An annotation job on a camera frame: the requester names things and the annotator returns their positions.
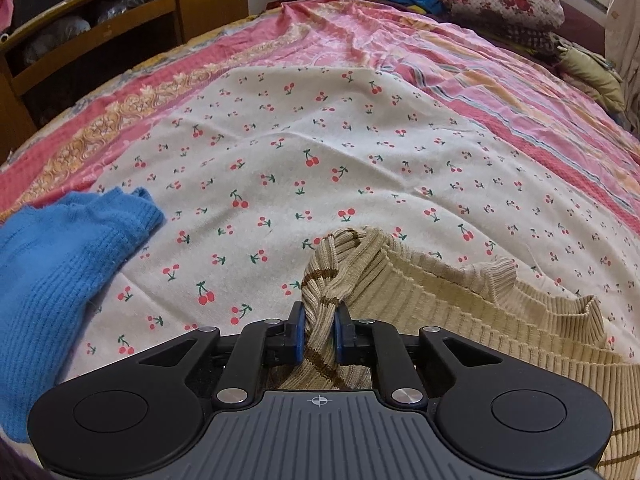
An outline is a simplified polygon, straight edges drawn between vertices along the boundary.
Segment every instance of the floral pillow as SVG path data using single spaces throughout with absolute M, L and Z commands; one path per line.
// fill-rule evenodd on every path
M 442 0 L 455 18 L 554 30 L 564 23 L 560 0 Z

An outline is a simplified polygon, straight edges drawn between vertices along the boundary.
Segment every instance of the plastic bag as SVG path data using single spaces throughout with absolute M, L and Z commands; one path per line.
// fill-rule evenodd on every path
M 45 27 L 42 32 L 31 41 L 22 53 L 24 63 L 32 65 L 63 43 L 88 31 L 91 28 L 87 20 L 80 16 L 65 16 Z
M 113 0 L 111 2 L 105 2 L 101 7 L 100 16 L 98 17 L 98 23 L 106 22 L 111 18 L 115 18 L 128 9 L 134 9 L 140 5 L 149 3 L 151 0 Z

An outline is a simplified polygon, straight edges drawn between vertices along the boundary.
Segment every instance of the pink bedsheet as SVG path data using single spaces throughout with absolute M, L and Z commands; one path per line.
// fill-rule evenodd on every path
M 531 156 L 640 233 L 640 145 L 590 98 L 472 31 L 360 0 L 287 4 L 101 95 L 0 174 L 7 189 L 2 215 L 87 188 L 168 110 L 242 64 L 395 73 L 484 124 L 514 146 L 513 156 Z

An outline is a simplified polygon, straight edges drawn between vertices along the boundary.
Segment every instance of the bedsheet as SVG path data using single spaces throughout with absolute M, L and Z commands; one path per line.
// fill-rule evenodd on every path
M 145 186 L 167 221 L 95 298 L 63 379 L 201 325 L 229 334 L 285 317 L 312 250 L 345 224 L 379 226 L 459 266 L 513 258 L 522 279 L 554 296 L 596 294 L 607 344 L 636 359 L 632 230 L 393 74 L 231 70 L 92 190 L 114 186 Z M 620 420 L 615 430 L 631 431 Z M 619 461 L 618 478 L 637 461 Z
M 241 64 L 368 66 L 396 73 L 640 230 L 640 144 L 591 98 L 470 30 L 361 0 L 287 4 L 119 88 L 60 126 L 73 134 L 56 152 L 40 154 L 39 173 L 7 186 L 12 191 L 0 202 L 0 218 L 23 203 L 43 204 L 87 188 L 176 102 Z M 20 176 L 20 167 L 11 169 L 0 174 L 1 183 Z

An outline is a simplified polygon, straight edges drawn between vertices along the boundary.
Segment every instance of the metal bolt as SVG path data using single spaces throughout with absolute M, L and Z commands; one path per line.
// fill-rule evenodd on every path
M 422 400 L 422 393 L 414 388 L 398 388 L 391 394 L 391 398 L 400 404 L 415 404 Z
M 237 404 L 246 400 L 248 394 L 241 388 L 225 388 L 218 392 L 217 397 L 220 402 L 225 404 Z

